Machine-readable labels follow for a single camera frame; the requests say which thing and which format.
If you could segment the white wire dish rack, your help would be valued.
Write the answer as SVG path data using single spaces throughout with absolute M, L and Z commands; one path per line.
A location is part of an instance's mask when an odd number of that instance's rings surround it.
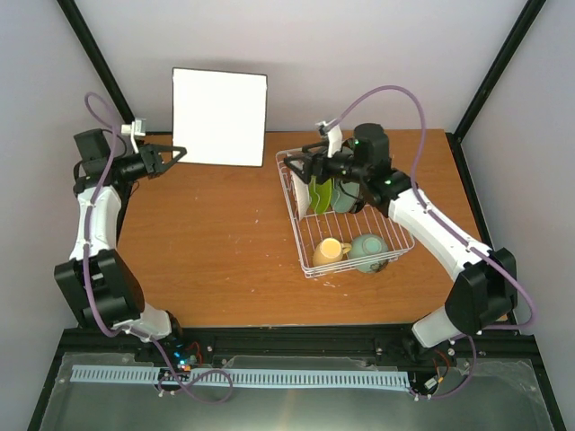
M 299 178 L 283 163 L 285 157 L 294 154 L 298 155 L 299 151 L 280 151 L 276 154 L 276 161 L 296 241 L 298 261 L 305 277 L 318 278 L 352 269 L 376 273 L 413 249 L 413 236 L 371 206 L 366 205 L 355 214 L 341 212 L 341 206 L 336 203 L 340 198 L 339 189 L 332 192 L 331 204 L 321 214 L 315 213 L 312 207 L 300 209 L 297 200 Z M 315 249 L 328 238 L 351 243 L 357 238 L 367 239 L 372 236 L 385 243 L 385 247 L 378 253 L 367 255 L 360 251 L 349 251 L 343 255 L 342 260 L 335 263 L 318 266 L 313 263 Z

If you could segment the white square plate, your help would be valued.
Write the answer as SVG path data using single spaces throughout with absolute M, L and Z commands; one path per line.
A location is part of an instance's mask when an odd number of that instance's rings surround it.
M 182 163 L 261 167 L 268 77 L 174 68 L 172 144 Z

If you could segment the black frame post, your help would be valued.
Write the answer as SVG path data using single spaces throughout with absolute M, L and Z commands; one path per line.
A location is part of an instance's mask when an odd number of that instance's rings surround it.
M 545 0 L 528 0 L 525 2 L 521 12 L 513 23 L 506 39 L 502 43 L 490 68 L 482 79 L 481 84 L 456 127 L 454 137 L 458 144 L 461 144 L 464 141 L 464 138 L 479 116 L 492 91 L 503 76 L 511 59 L 516 54 L 537 16 L 544 8 L 545 3 Z
M 84 50 L 85 55 L 92 64 L 93 70 L 98 75 L 115 112 L 125 124 L 130 123 L 135 119 L 133 111 L 129 107 L 128 101 L 120 89 L 76 1 L 57 0 L 56 3 Z

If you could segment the lime green plate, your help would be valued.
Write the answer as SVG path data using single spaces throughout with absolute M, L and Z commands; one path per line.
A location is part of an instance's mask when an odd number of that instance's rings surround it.
M 317 215 L 324 214 L 330 207 L 332 201 L 332 179 L 328 179 L 320 184 L 315 176 L 313 176 L 308 185 L 308 191 L 311 199 L 310 208 L 312 208 Z

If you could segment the yellow mug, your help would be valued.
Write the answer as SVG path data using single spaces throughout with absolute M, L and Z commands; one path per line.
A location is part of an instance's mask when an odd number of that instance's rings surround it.
M 314 249 L 312 258 L 315 268 L 339 263 L 343 257 L 349 253 L 352 245 L 346 242 L 340 242 L 335 238 L 326 238 L 322 240 Z

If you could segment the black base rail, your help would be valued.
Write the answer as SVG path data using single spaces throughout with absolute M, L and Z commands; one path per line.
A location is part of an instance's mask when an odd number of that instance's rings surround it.
M 347 357 L 415 371 L 430 369 L 434 363 L 468 360 L 472 344 L 479 359 L 525 359 L 535 366 L 543 364 L 535 338 L 516 331 L 487 330 L 472 342 L 444 342 L 413 355 L 403 349 L 407 333 L 405 325 L 186 329 L 182 341 L 174 345 L 164 341 L 162 346 L 174 365 L 200 353 L 205 365 L 215 367 L 235 356 Z

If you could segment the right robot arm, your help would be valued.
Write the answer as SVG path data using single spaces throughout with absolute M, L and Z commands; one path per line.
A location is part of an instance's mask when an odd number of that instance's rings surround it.
M 334 149 L 334 139 L 304 146 L 284 165 L 305 185 L 341 180 L 358 185 L 358 199 L 406 229 L 453 281 L 445 303 L 414 322 L 404 345 L 420 352 L 459 336 L 473 336 L 518 304 L 513 254 L 497 251 L 464 232 L 425 196 L 414 178 L 392 166 L 390 142 L 375 123 L 356 126 Z

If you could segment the green celadon bowl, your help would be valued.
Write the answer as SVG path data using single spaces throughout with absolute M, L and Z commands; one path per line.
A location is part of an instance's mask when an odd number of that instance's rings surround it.
M 388 265 L 388 260 L 373 260 L 373 257 L 388 251 L 389 248 L 382 237 L 372 233 L 362 234 L 352 241 L 348 259 L 360 260 L 354 266 L 357 271 L 365 274 L 375 274 L 385 269 Z

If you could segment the floral patterned bowl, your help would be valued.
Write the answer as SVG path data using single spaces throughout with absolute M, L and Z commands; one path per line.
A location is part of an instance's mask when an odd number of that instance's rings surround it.
M 296 201 L 297 219 L 301 221 L 306 216 L 307 210 L 311 204 L 308 185 L 305 184 L 294 172 L 291 172 L 290 175 Z

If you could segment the teal flower plate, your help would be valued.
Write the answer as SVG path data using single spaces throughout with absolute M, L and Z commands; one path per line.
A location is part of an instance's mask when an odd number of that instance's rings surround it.
M 335 180 L 332 192 L 332 210 L 338 214 L 348 213 L 356 198 L 359 198 L 360 188 L 355 182 Z

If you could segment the black rimmed plate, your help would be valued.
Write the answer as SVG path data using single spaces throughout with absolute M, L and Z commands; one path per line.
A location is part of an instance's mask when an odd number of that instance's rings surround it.
M 352 206 L 350 207 L 348 213 L 356 214 L 359 213 L 365 206 L 366 202 L 362 198 L 356 198 Z

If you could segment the metal sheet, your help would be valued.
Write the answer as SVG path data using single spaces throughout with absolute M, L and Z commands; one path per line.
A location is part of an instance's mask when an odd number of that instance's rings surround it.
M 74 365 L 152 366 L 129 355 L 67 355 L 42 430 L 558 430 L 526 360 L 461 360 L 444 382 L 409 376 L 408 391 L 246 389 L 72 383 Z M 349 359 L 237 357 L 224 370 L 388 371 Z

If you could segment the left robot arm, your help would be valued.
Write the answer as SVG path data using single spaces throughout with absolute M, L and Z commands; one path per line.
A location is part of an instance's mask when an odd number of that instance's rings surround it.
M 125 332 L 155 350 L 167 361 L 185 355 L 187 339 L 177 319 L 146 302 L 143 290 L 119 255 L 119 225 L 134 184 L 171 169 L 185 154 L 164 145 L 144 144 L 133 154 L 113 155 L 106 129 L 74 137 L 81 160 L 74 168 L 73 192 L 79 205 L 79 225 L 70 257 L 54 269 L 55 281 L 82 329 Z

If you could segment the black frame post left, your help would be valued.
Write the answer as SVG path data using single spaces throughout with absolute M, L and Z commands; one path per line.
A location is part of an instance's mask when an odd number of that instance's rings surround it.
M 135 119 L 133 111 L 129 107 L 128 101 L 120 89 L 76 1 L 57 0 L 56 3 L 84 50 L 85 55 L 92 64 L 93 70 L 98 75 L 115 112 L 125 124 L 130 123 Z

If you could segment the black frame post right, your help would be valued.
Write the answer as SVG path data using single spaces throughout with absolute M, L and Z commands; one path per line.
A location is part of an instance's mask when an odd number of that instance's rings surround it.
M 464 138 L 479 116 L 492 91 L 503 76 L 511 59 L 516 54 L 537 16 L 544 8 L 545 3 L 545 0 L 528 0 L 525 2 L 521 12 L 513 23 L 506 39 L 502 43 L 490 68 L 482 79 L 481 84 L 456 127 L 454 137 L 458 144 L 461 144 L 464 141 Z

